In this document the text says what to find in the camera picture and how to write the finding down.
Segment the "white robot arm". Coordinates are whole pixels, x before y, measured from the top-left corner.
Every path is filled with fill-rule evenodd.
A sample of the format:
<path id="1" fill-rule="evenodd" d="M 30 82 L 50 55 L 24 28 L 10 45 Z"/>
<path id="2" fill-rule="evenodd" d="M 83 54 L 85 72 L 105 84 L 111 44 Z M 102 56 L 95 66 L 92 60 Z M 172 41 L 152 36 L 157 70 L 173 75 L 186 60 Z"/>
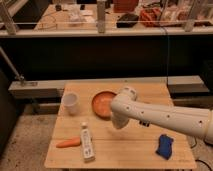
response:
<path id="1" fill-rule="evenodd" d="M 136 98 L 134 88 L 123 87 L 111 101 L 111 118 L 116 129 L 125 127 L 129 119 L 136 119 L 213 145 L 213 110 L 148 104 L 138 102 Z"/>

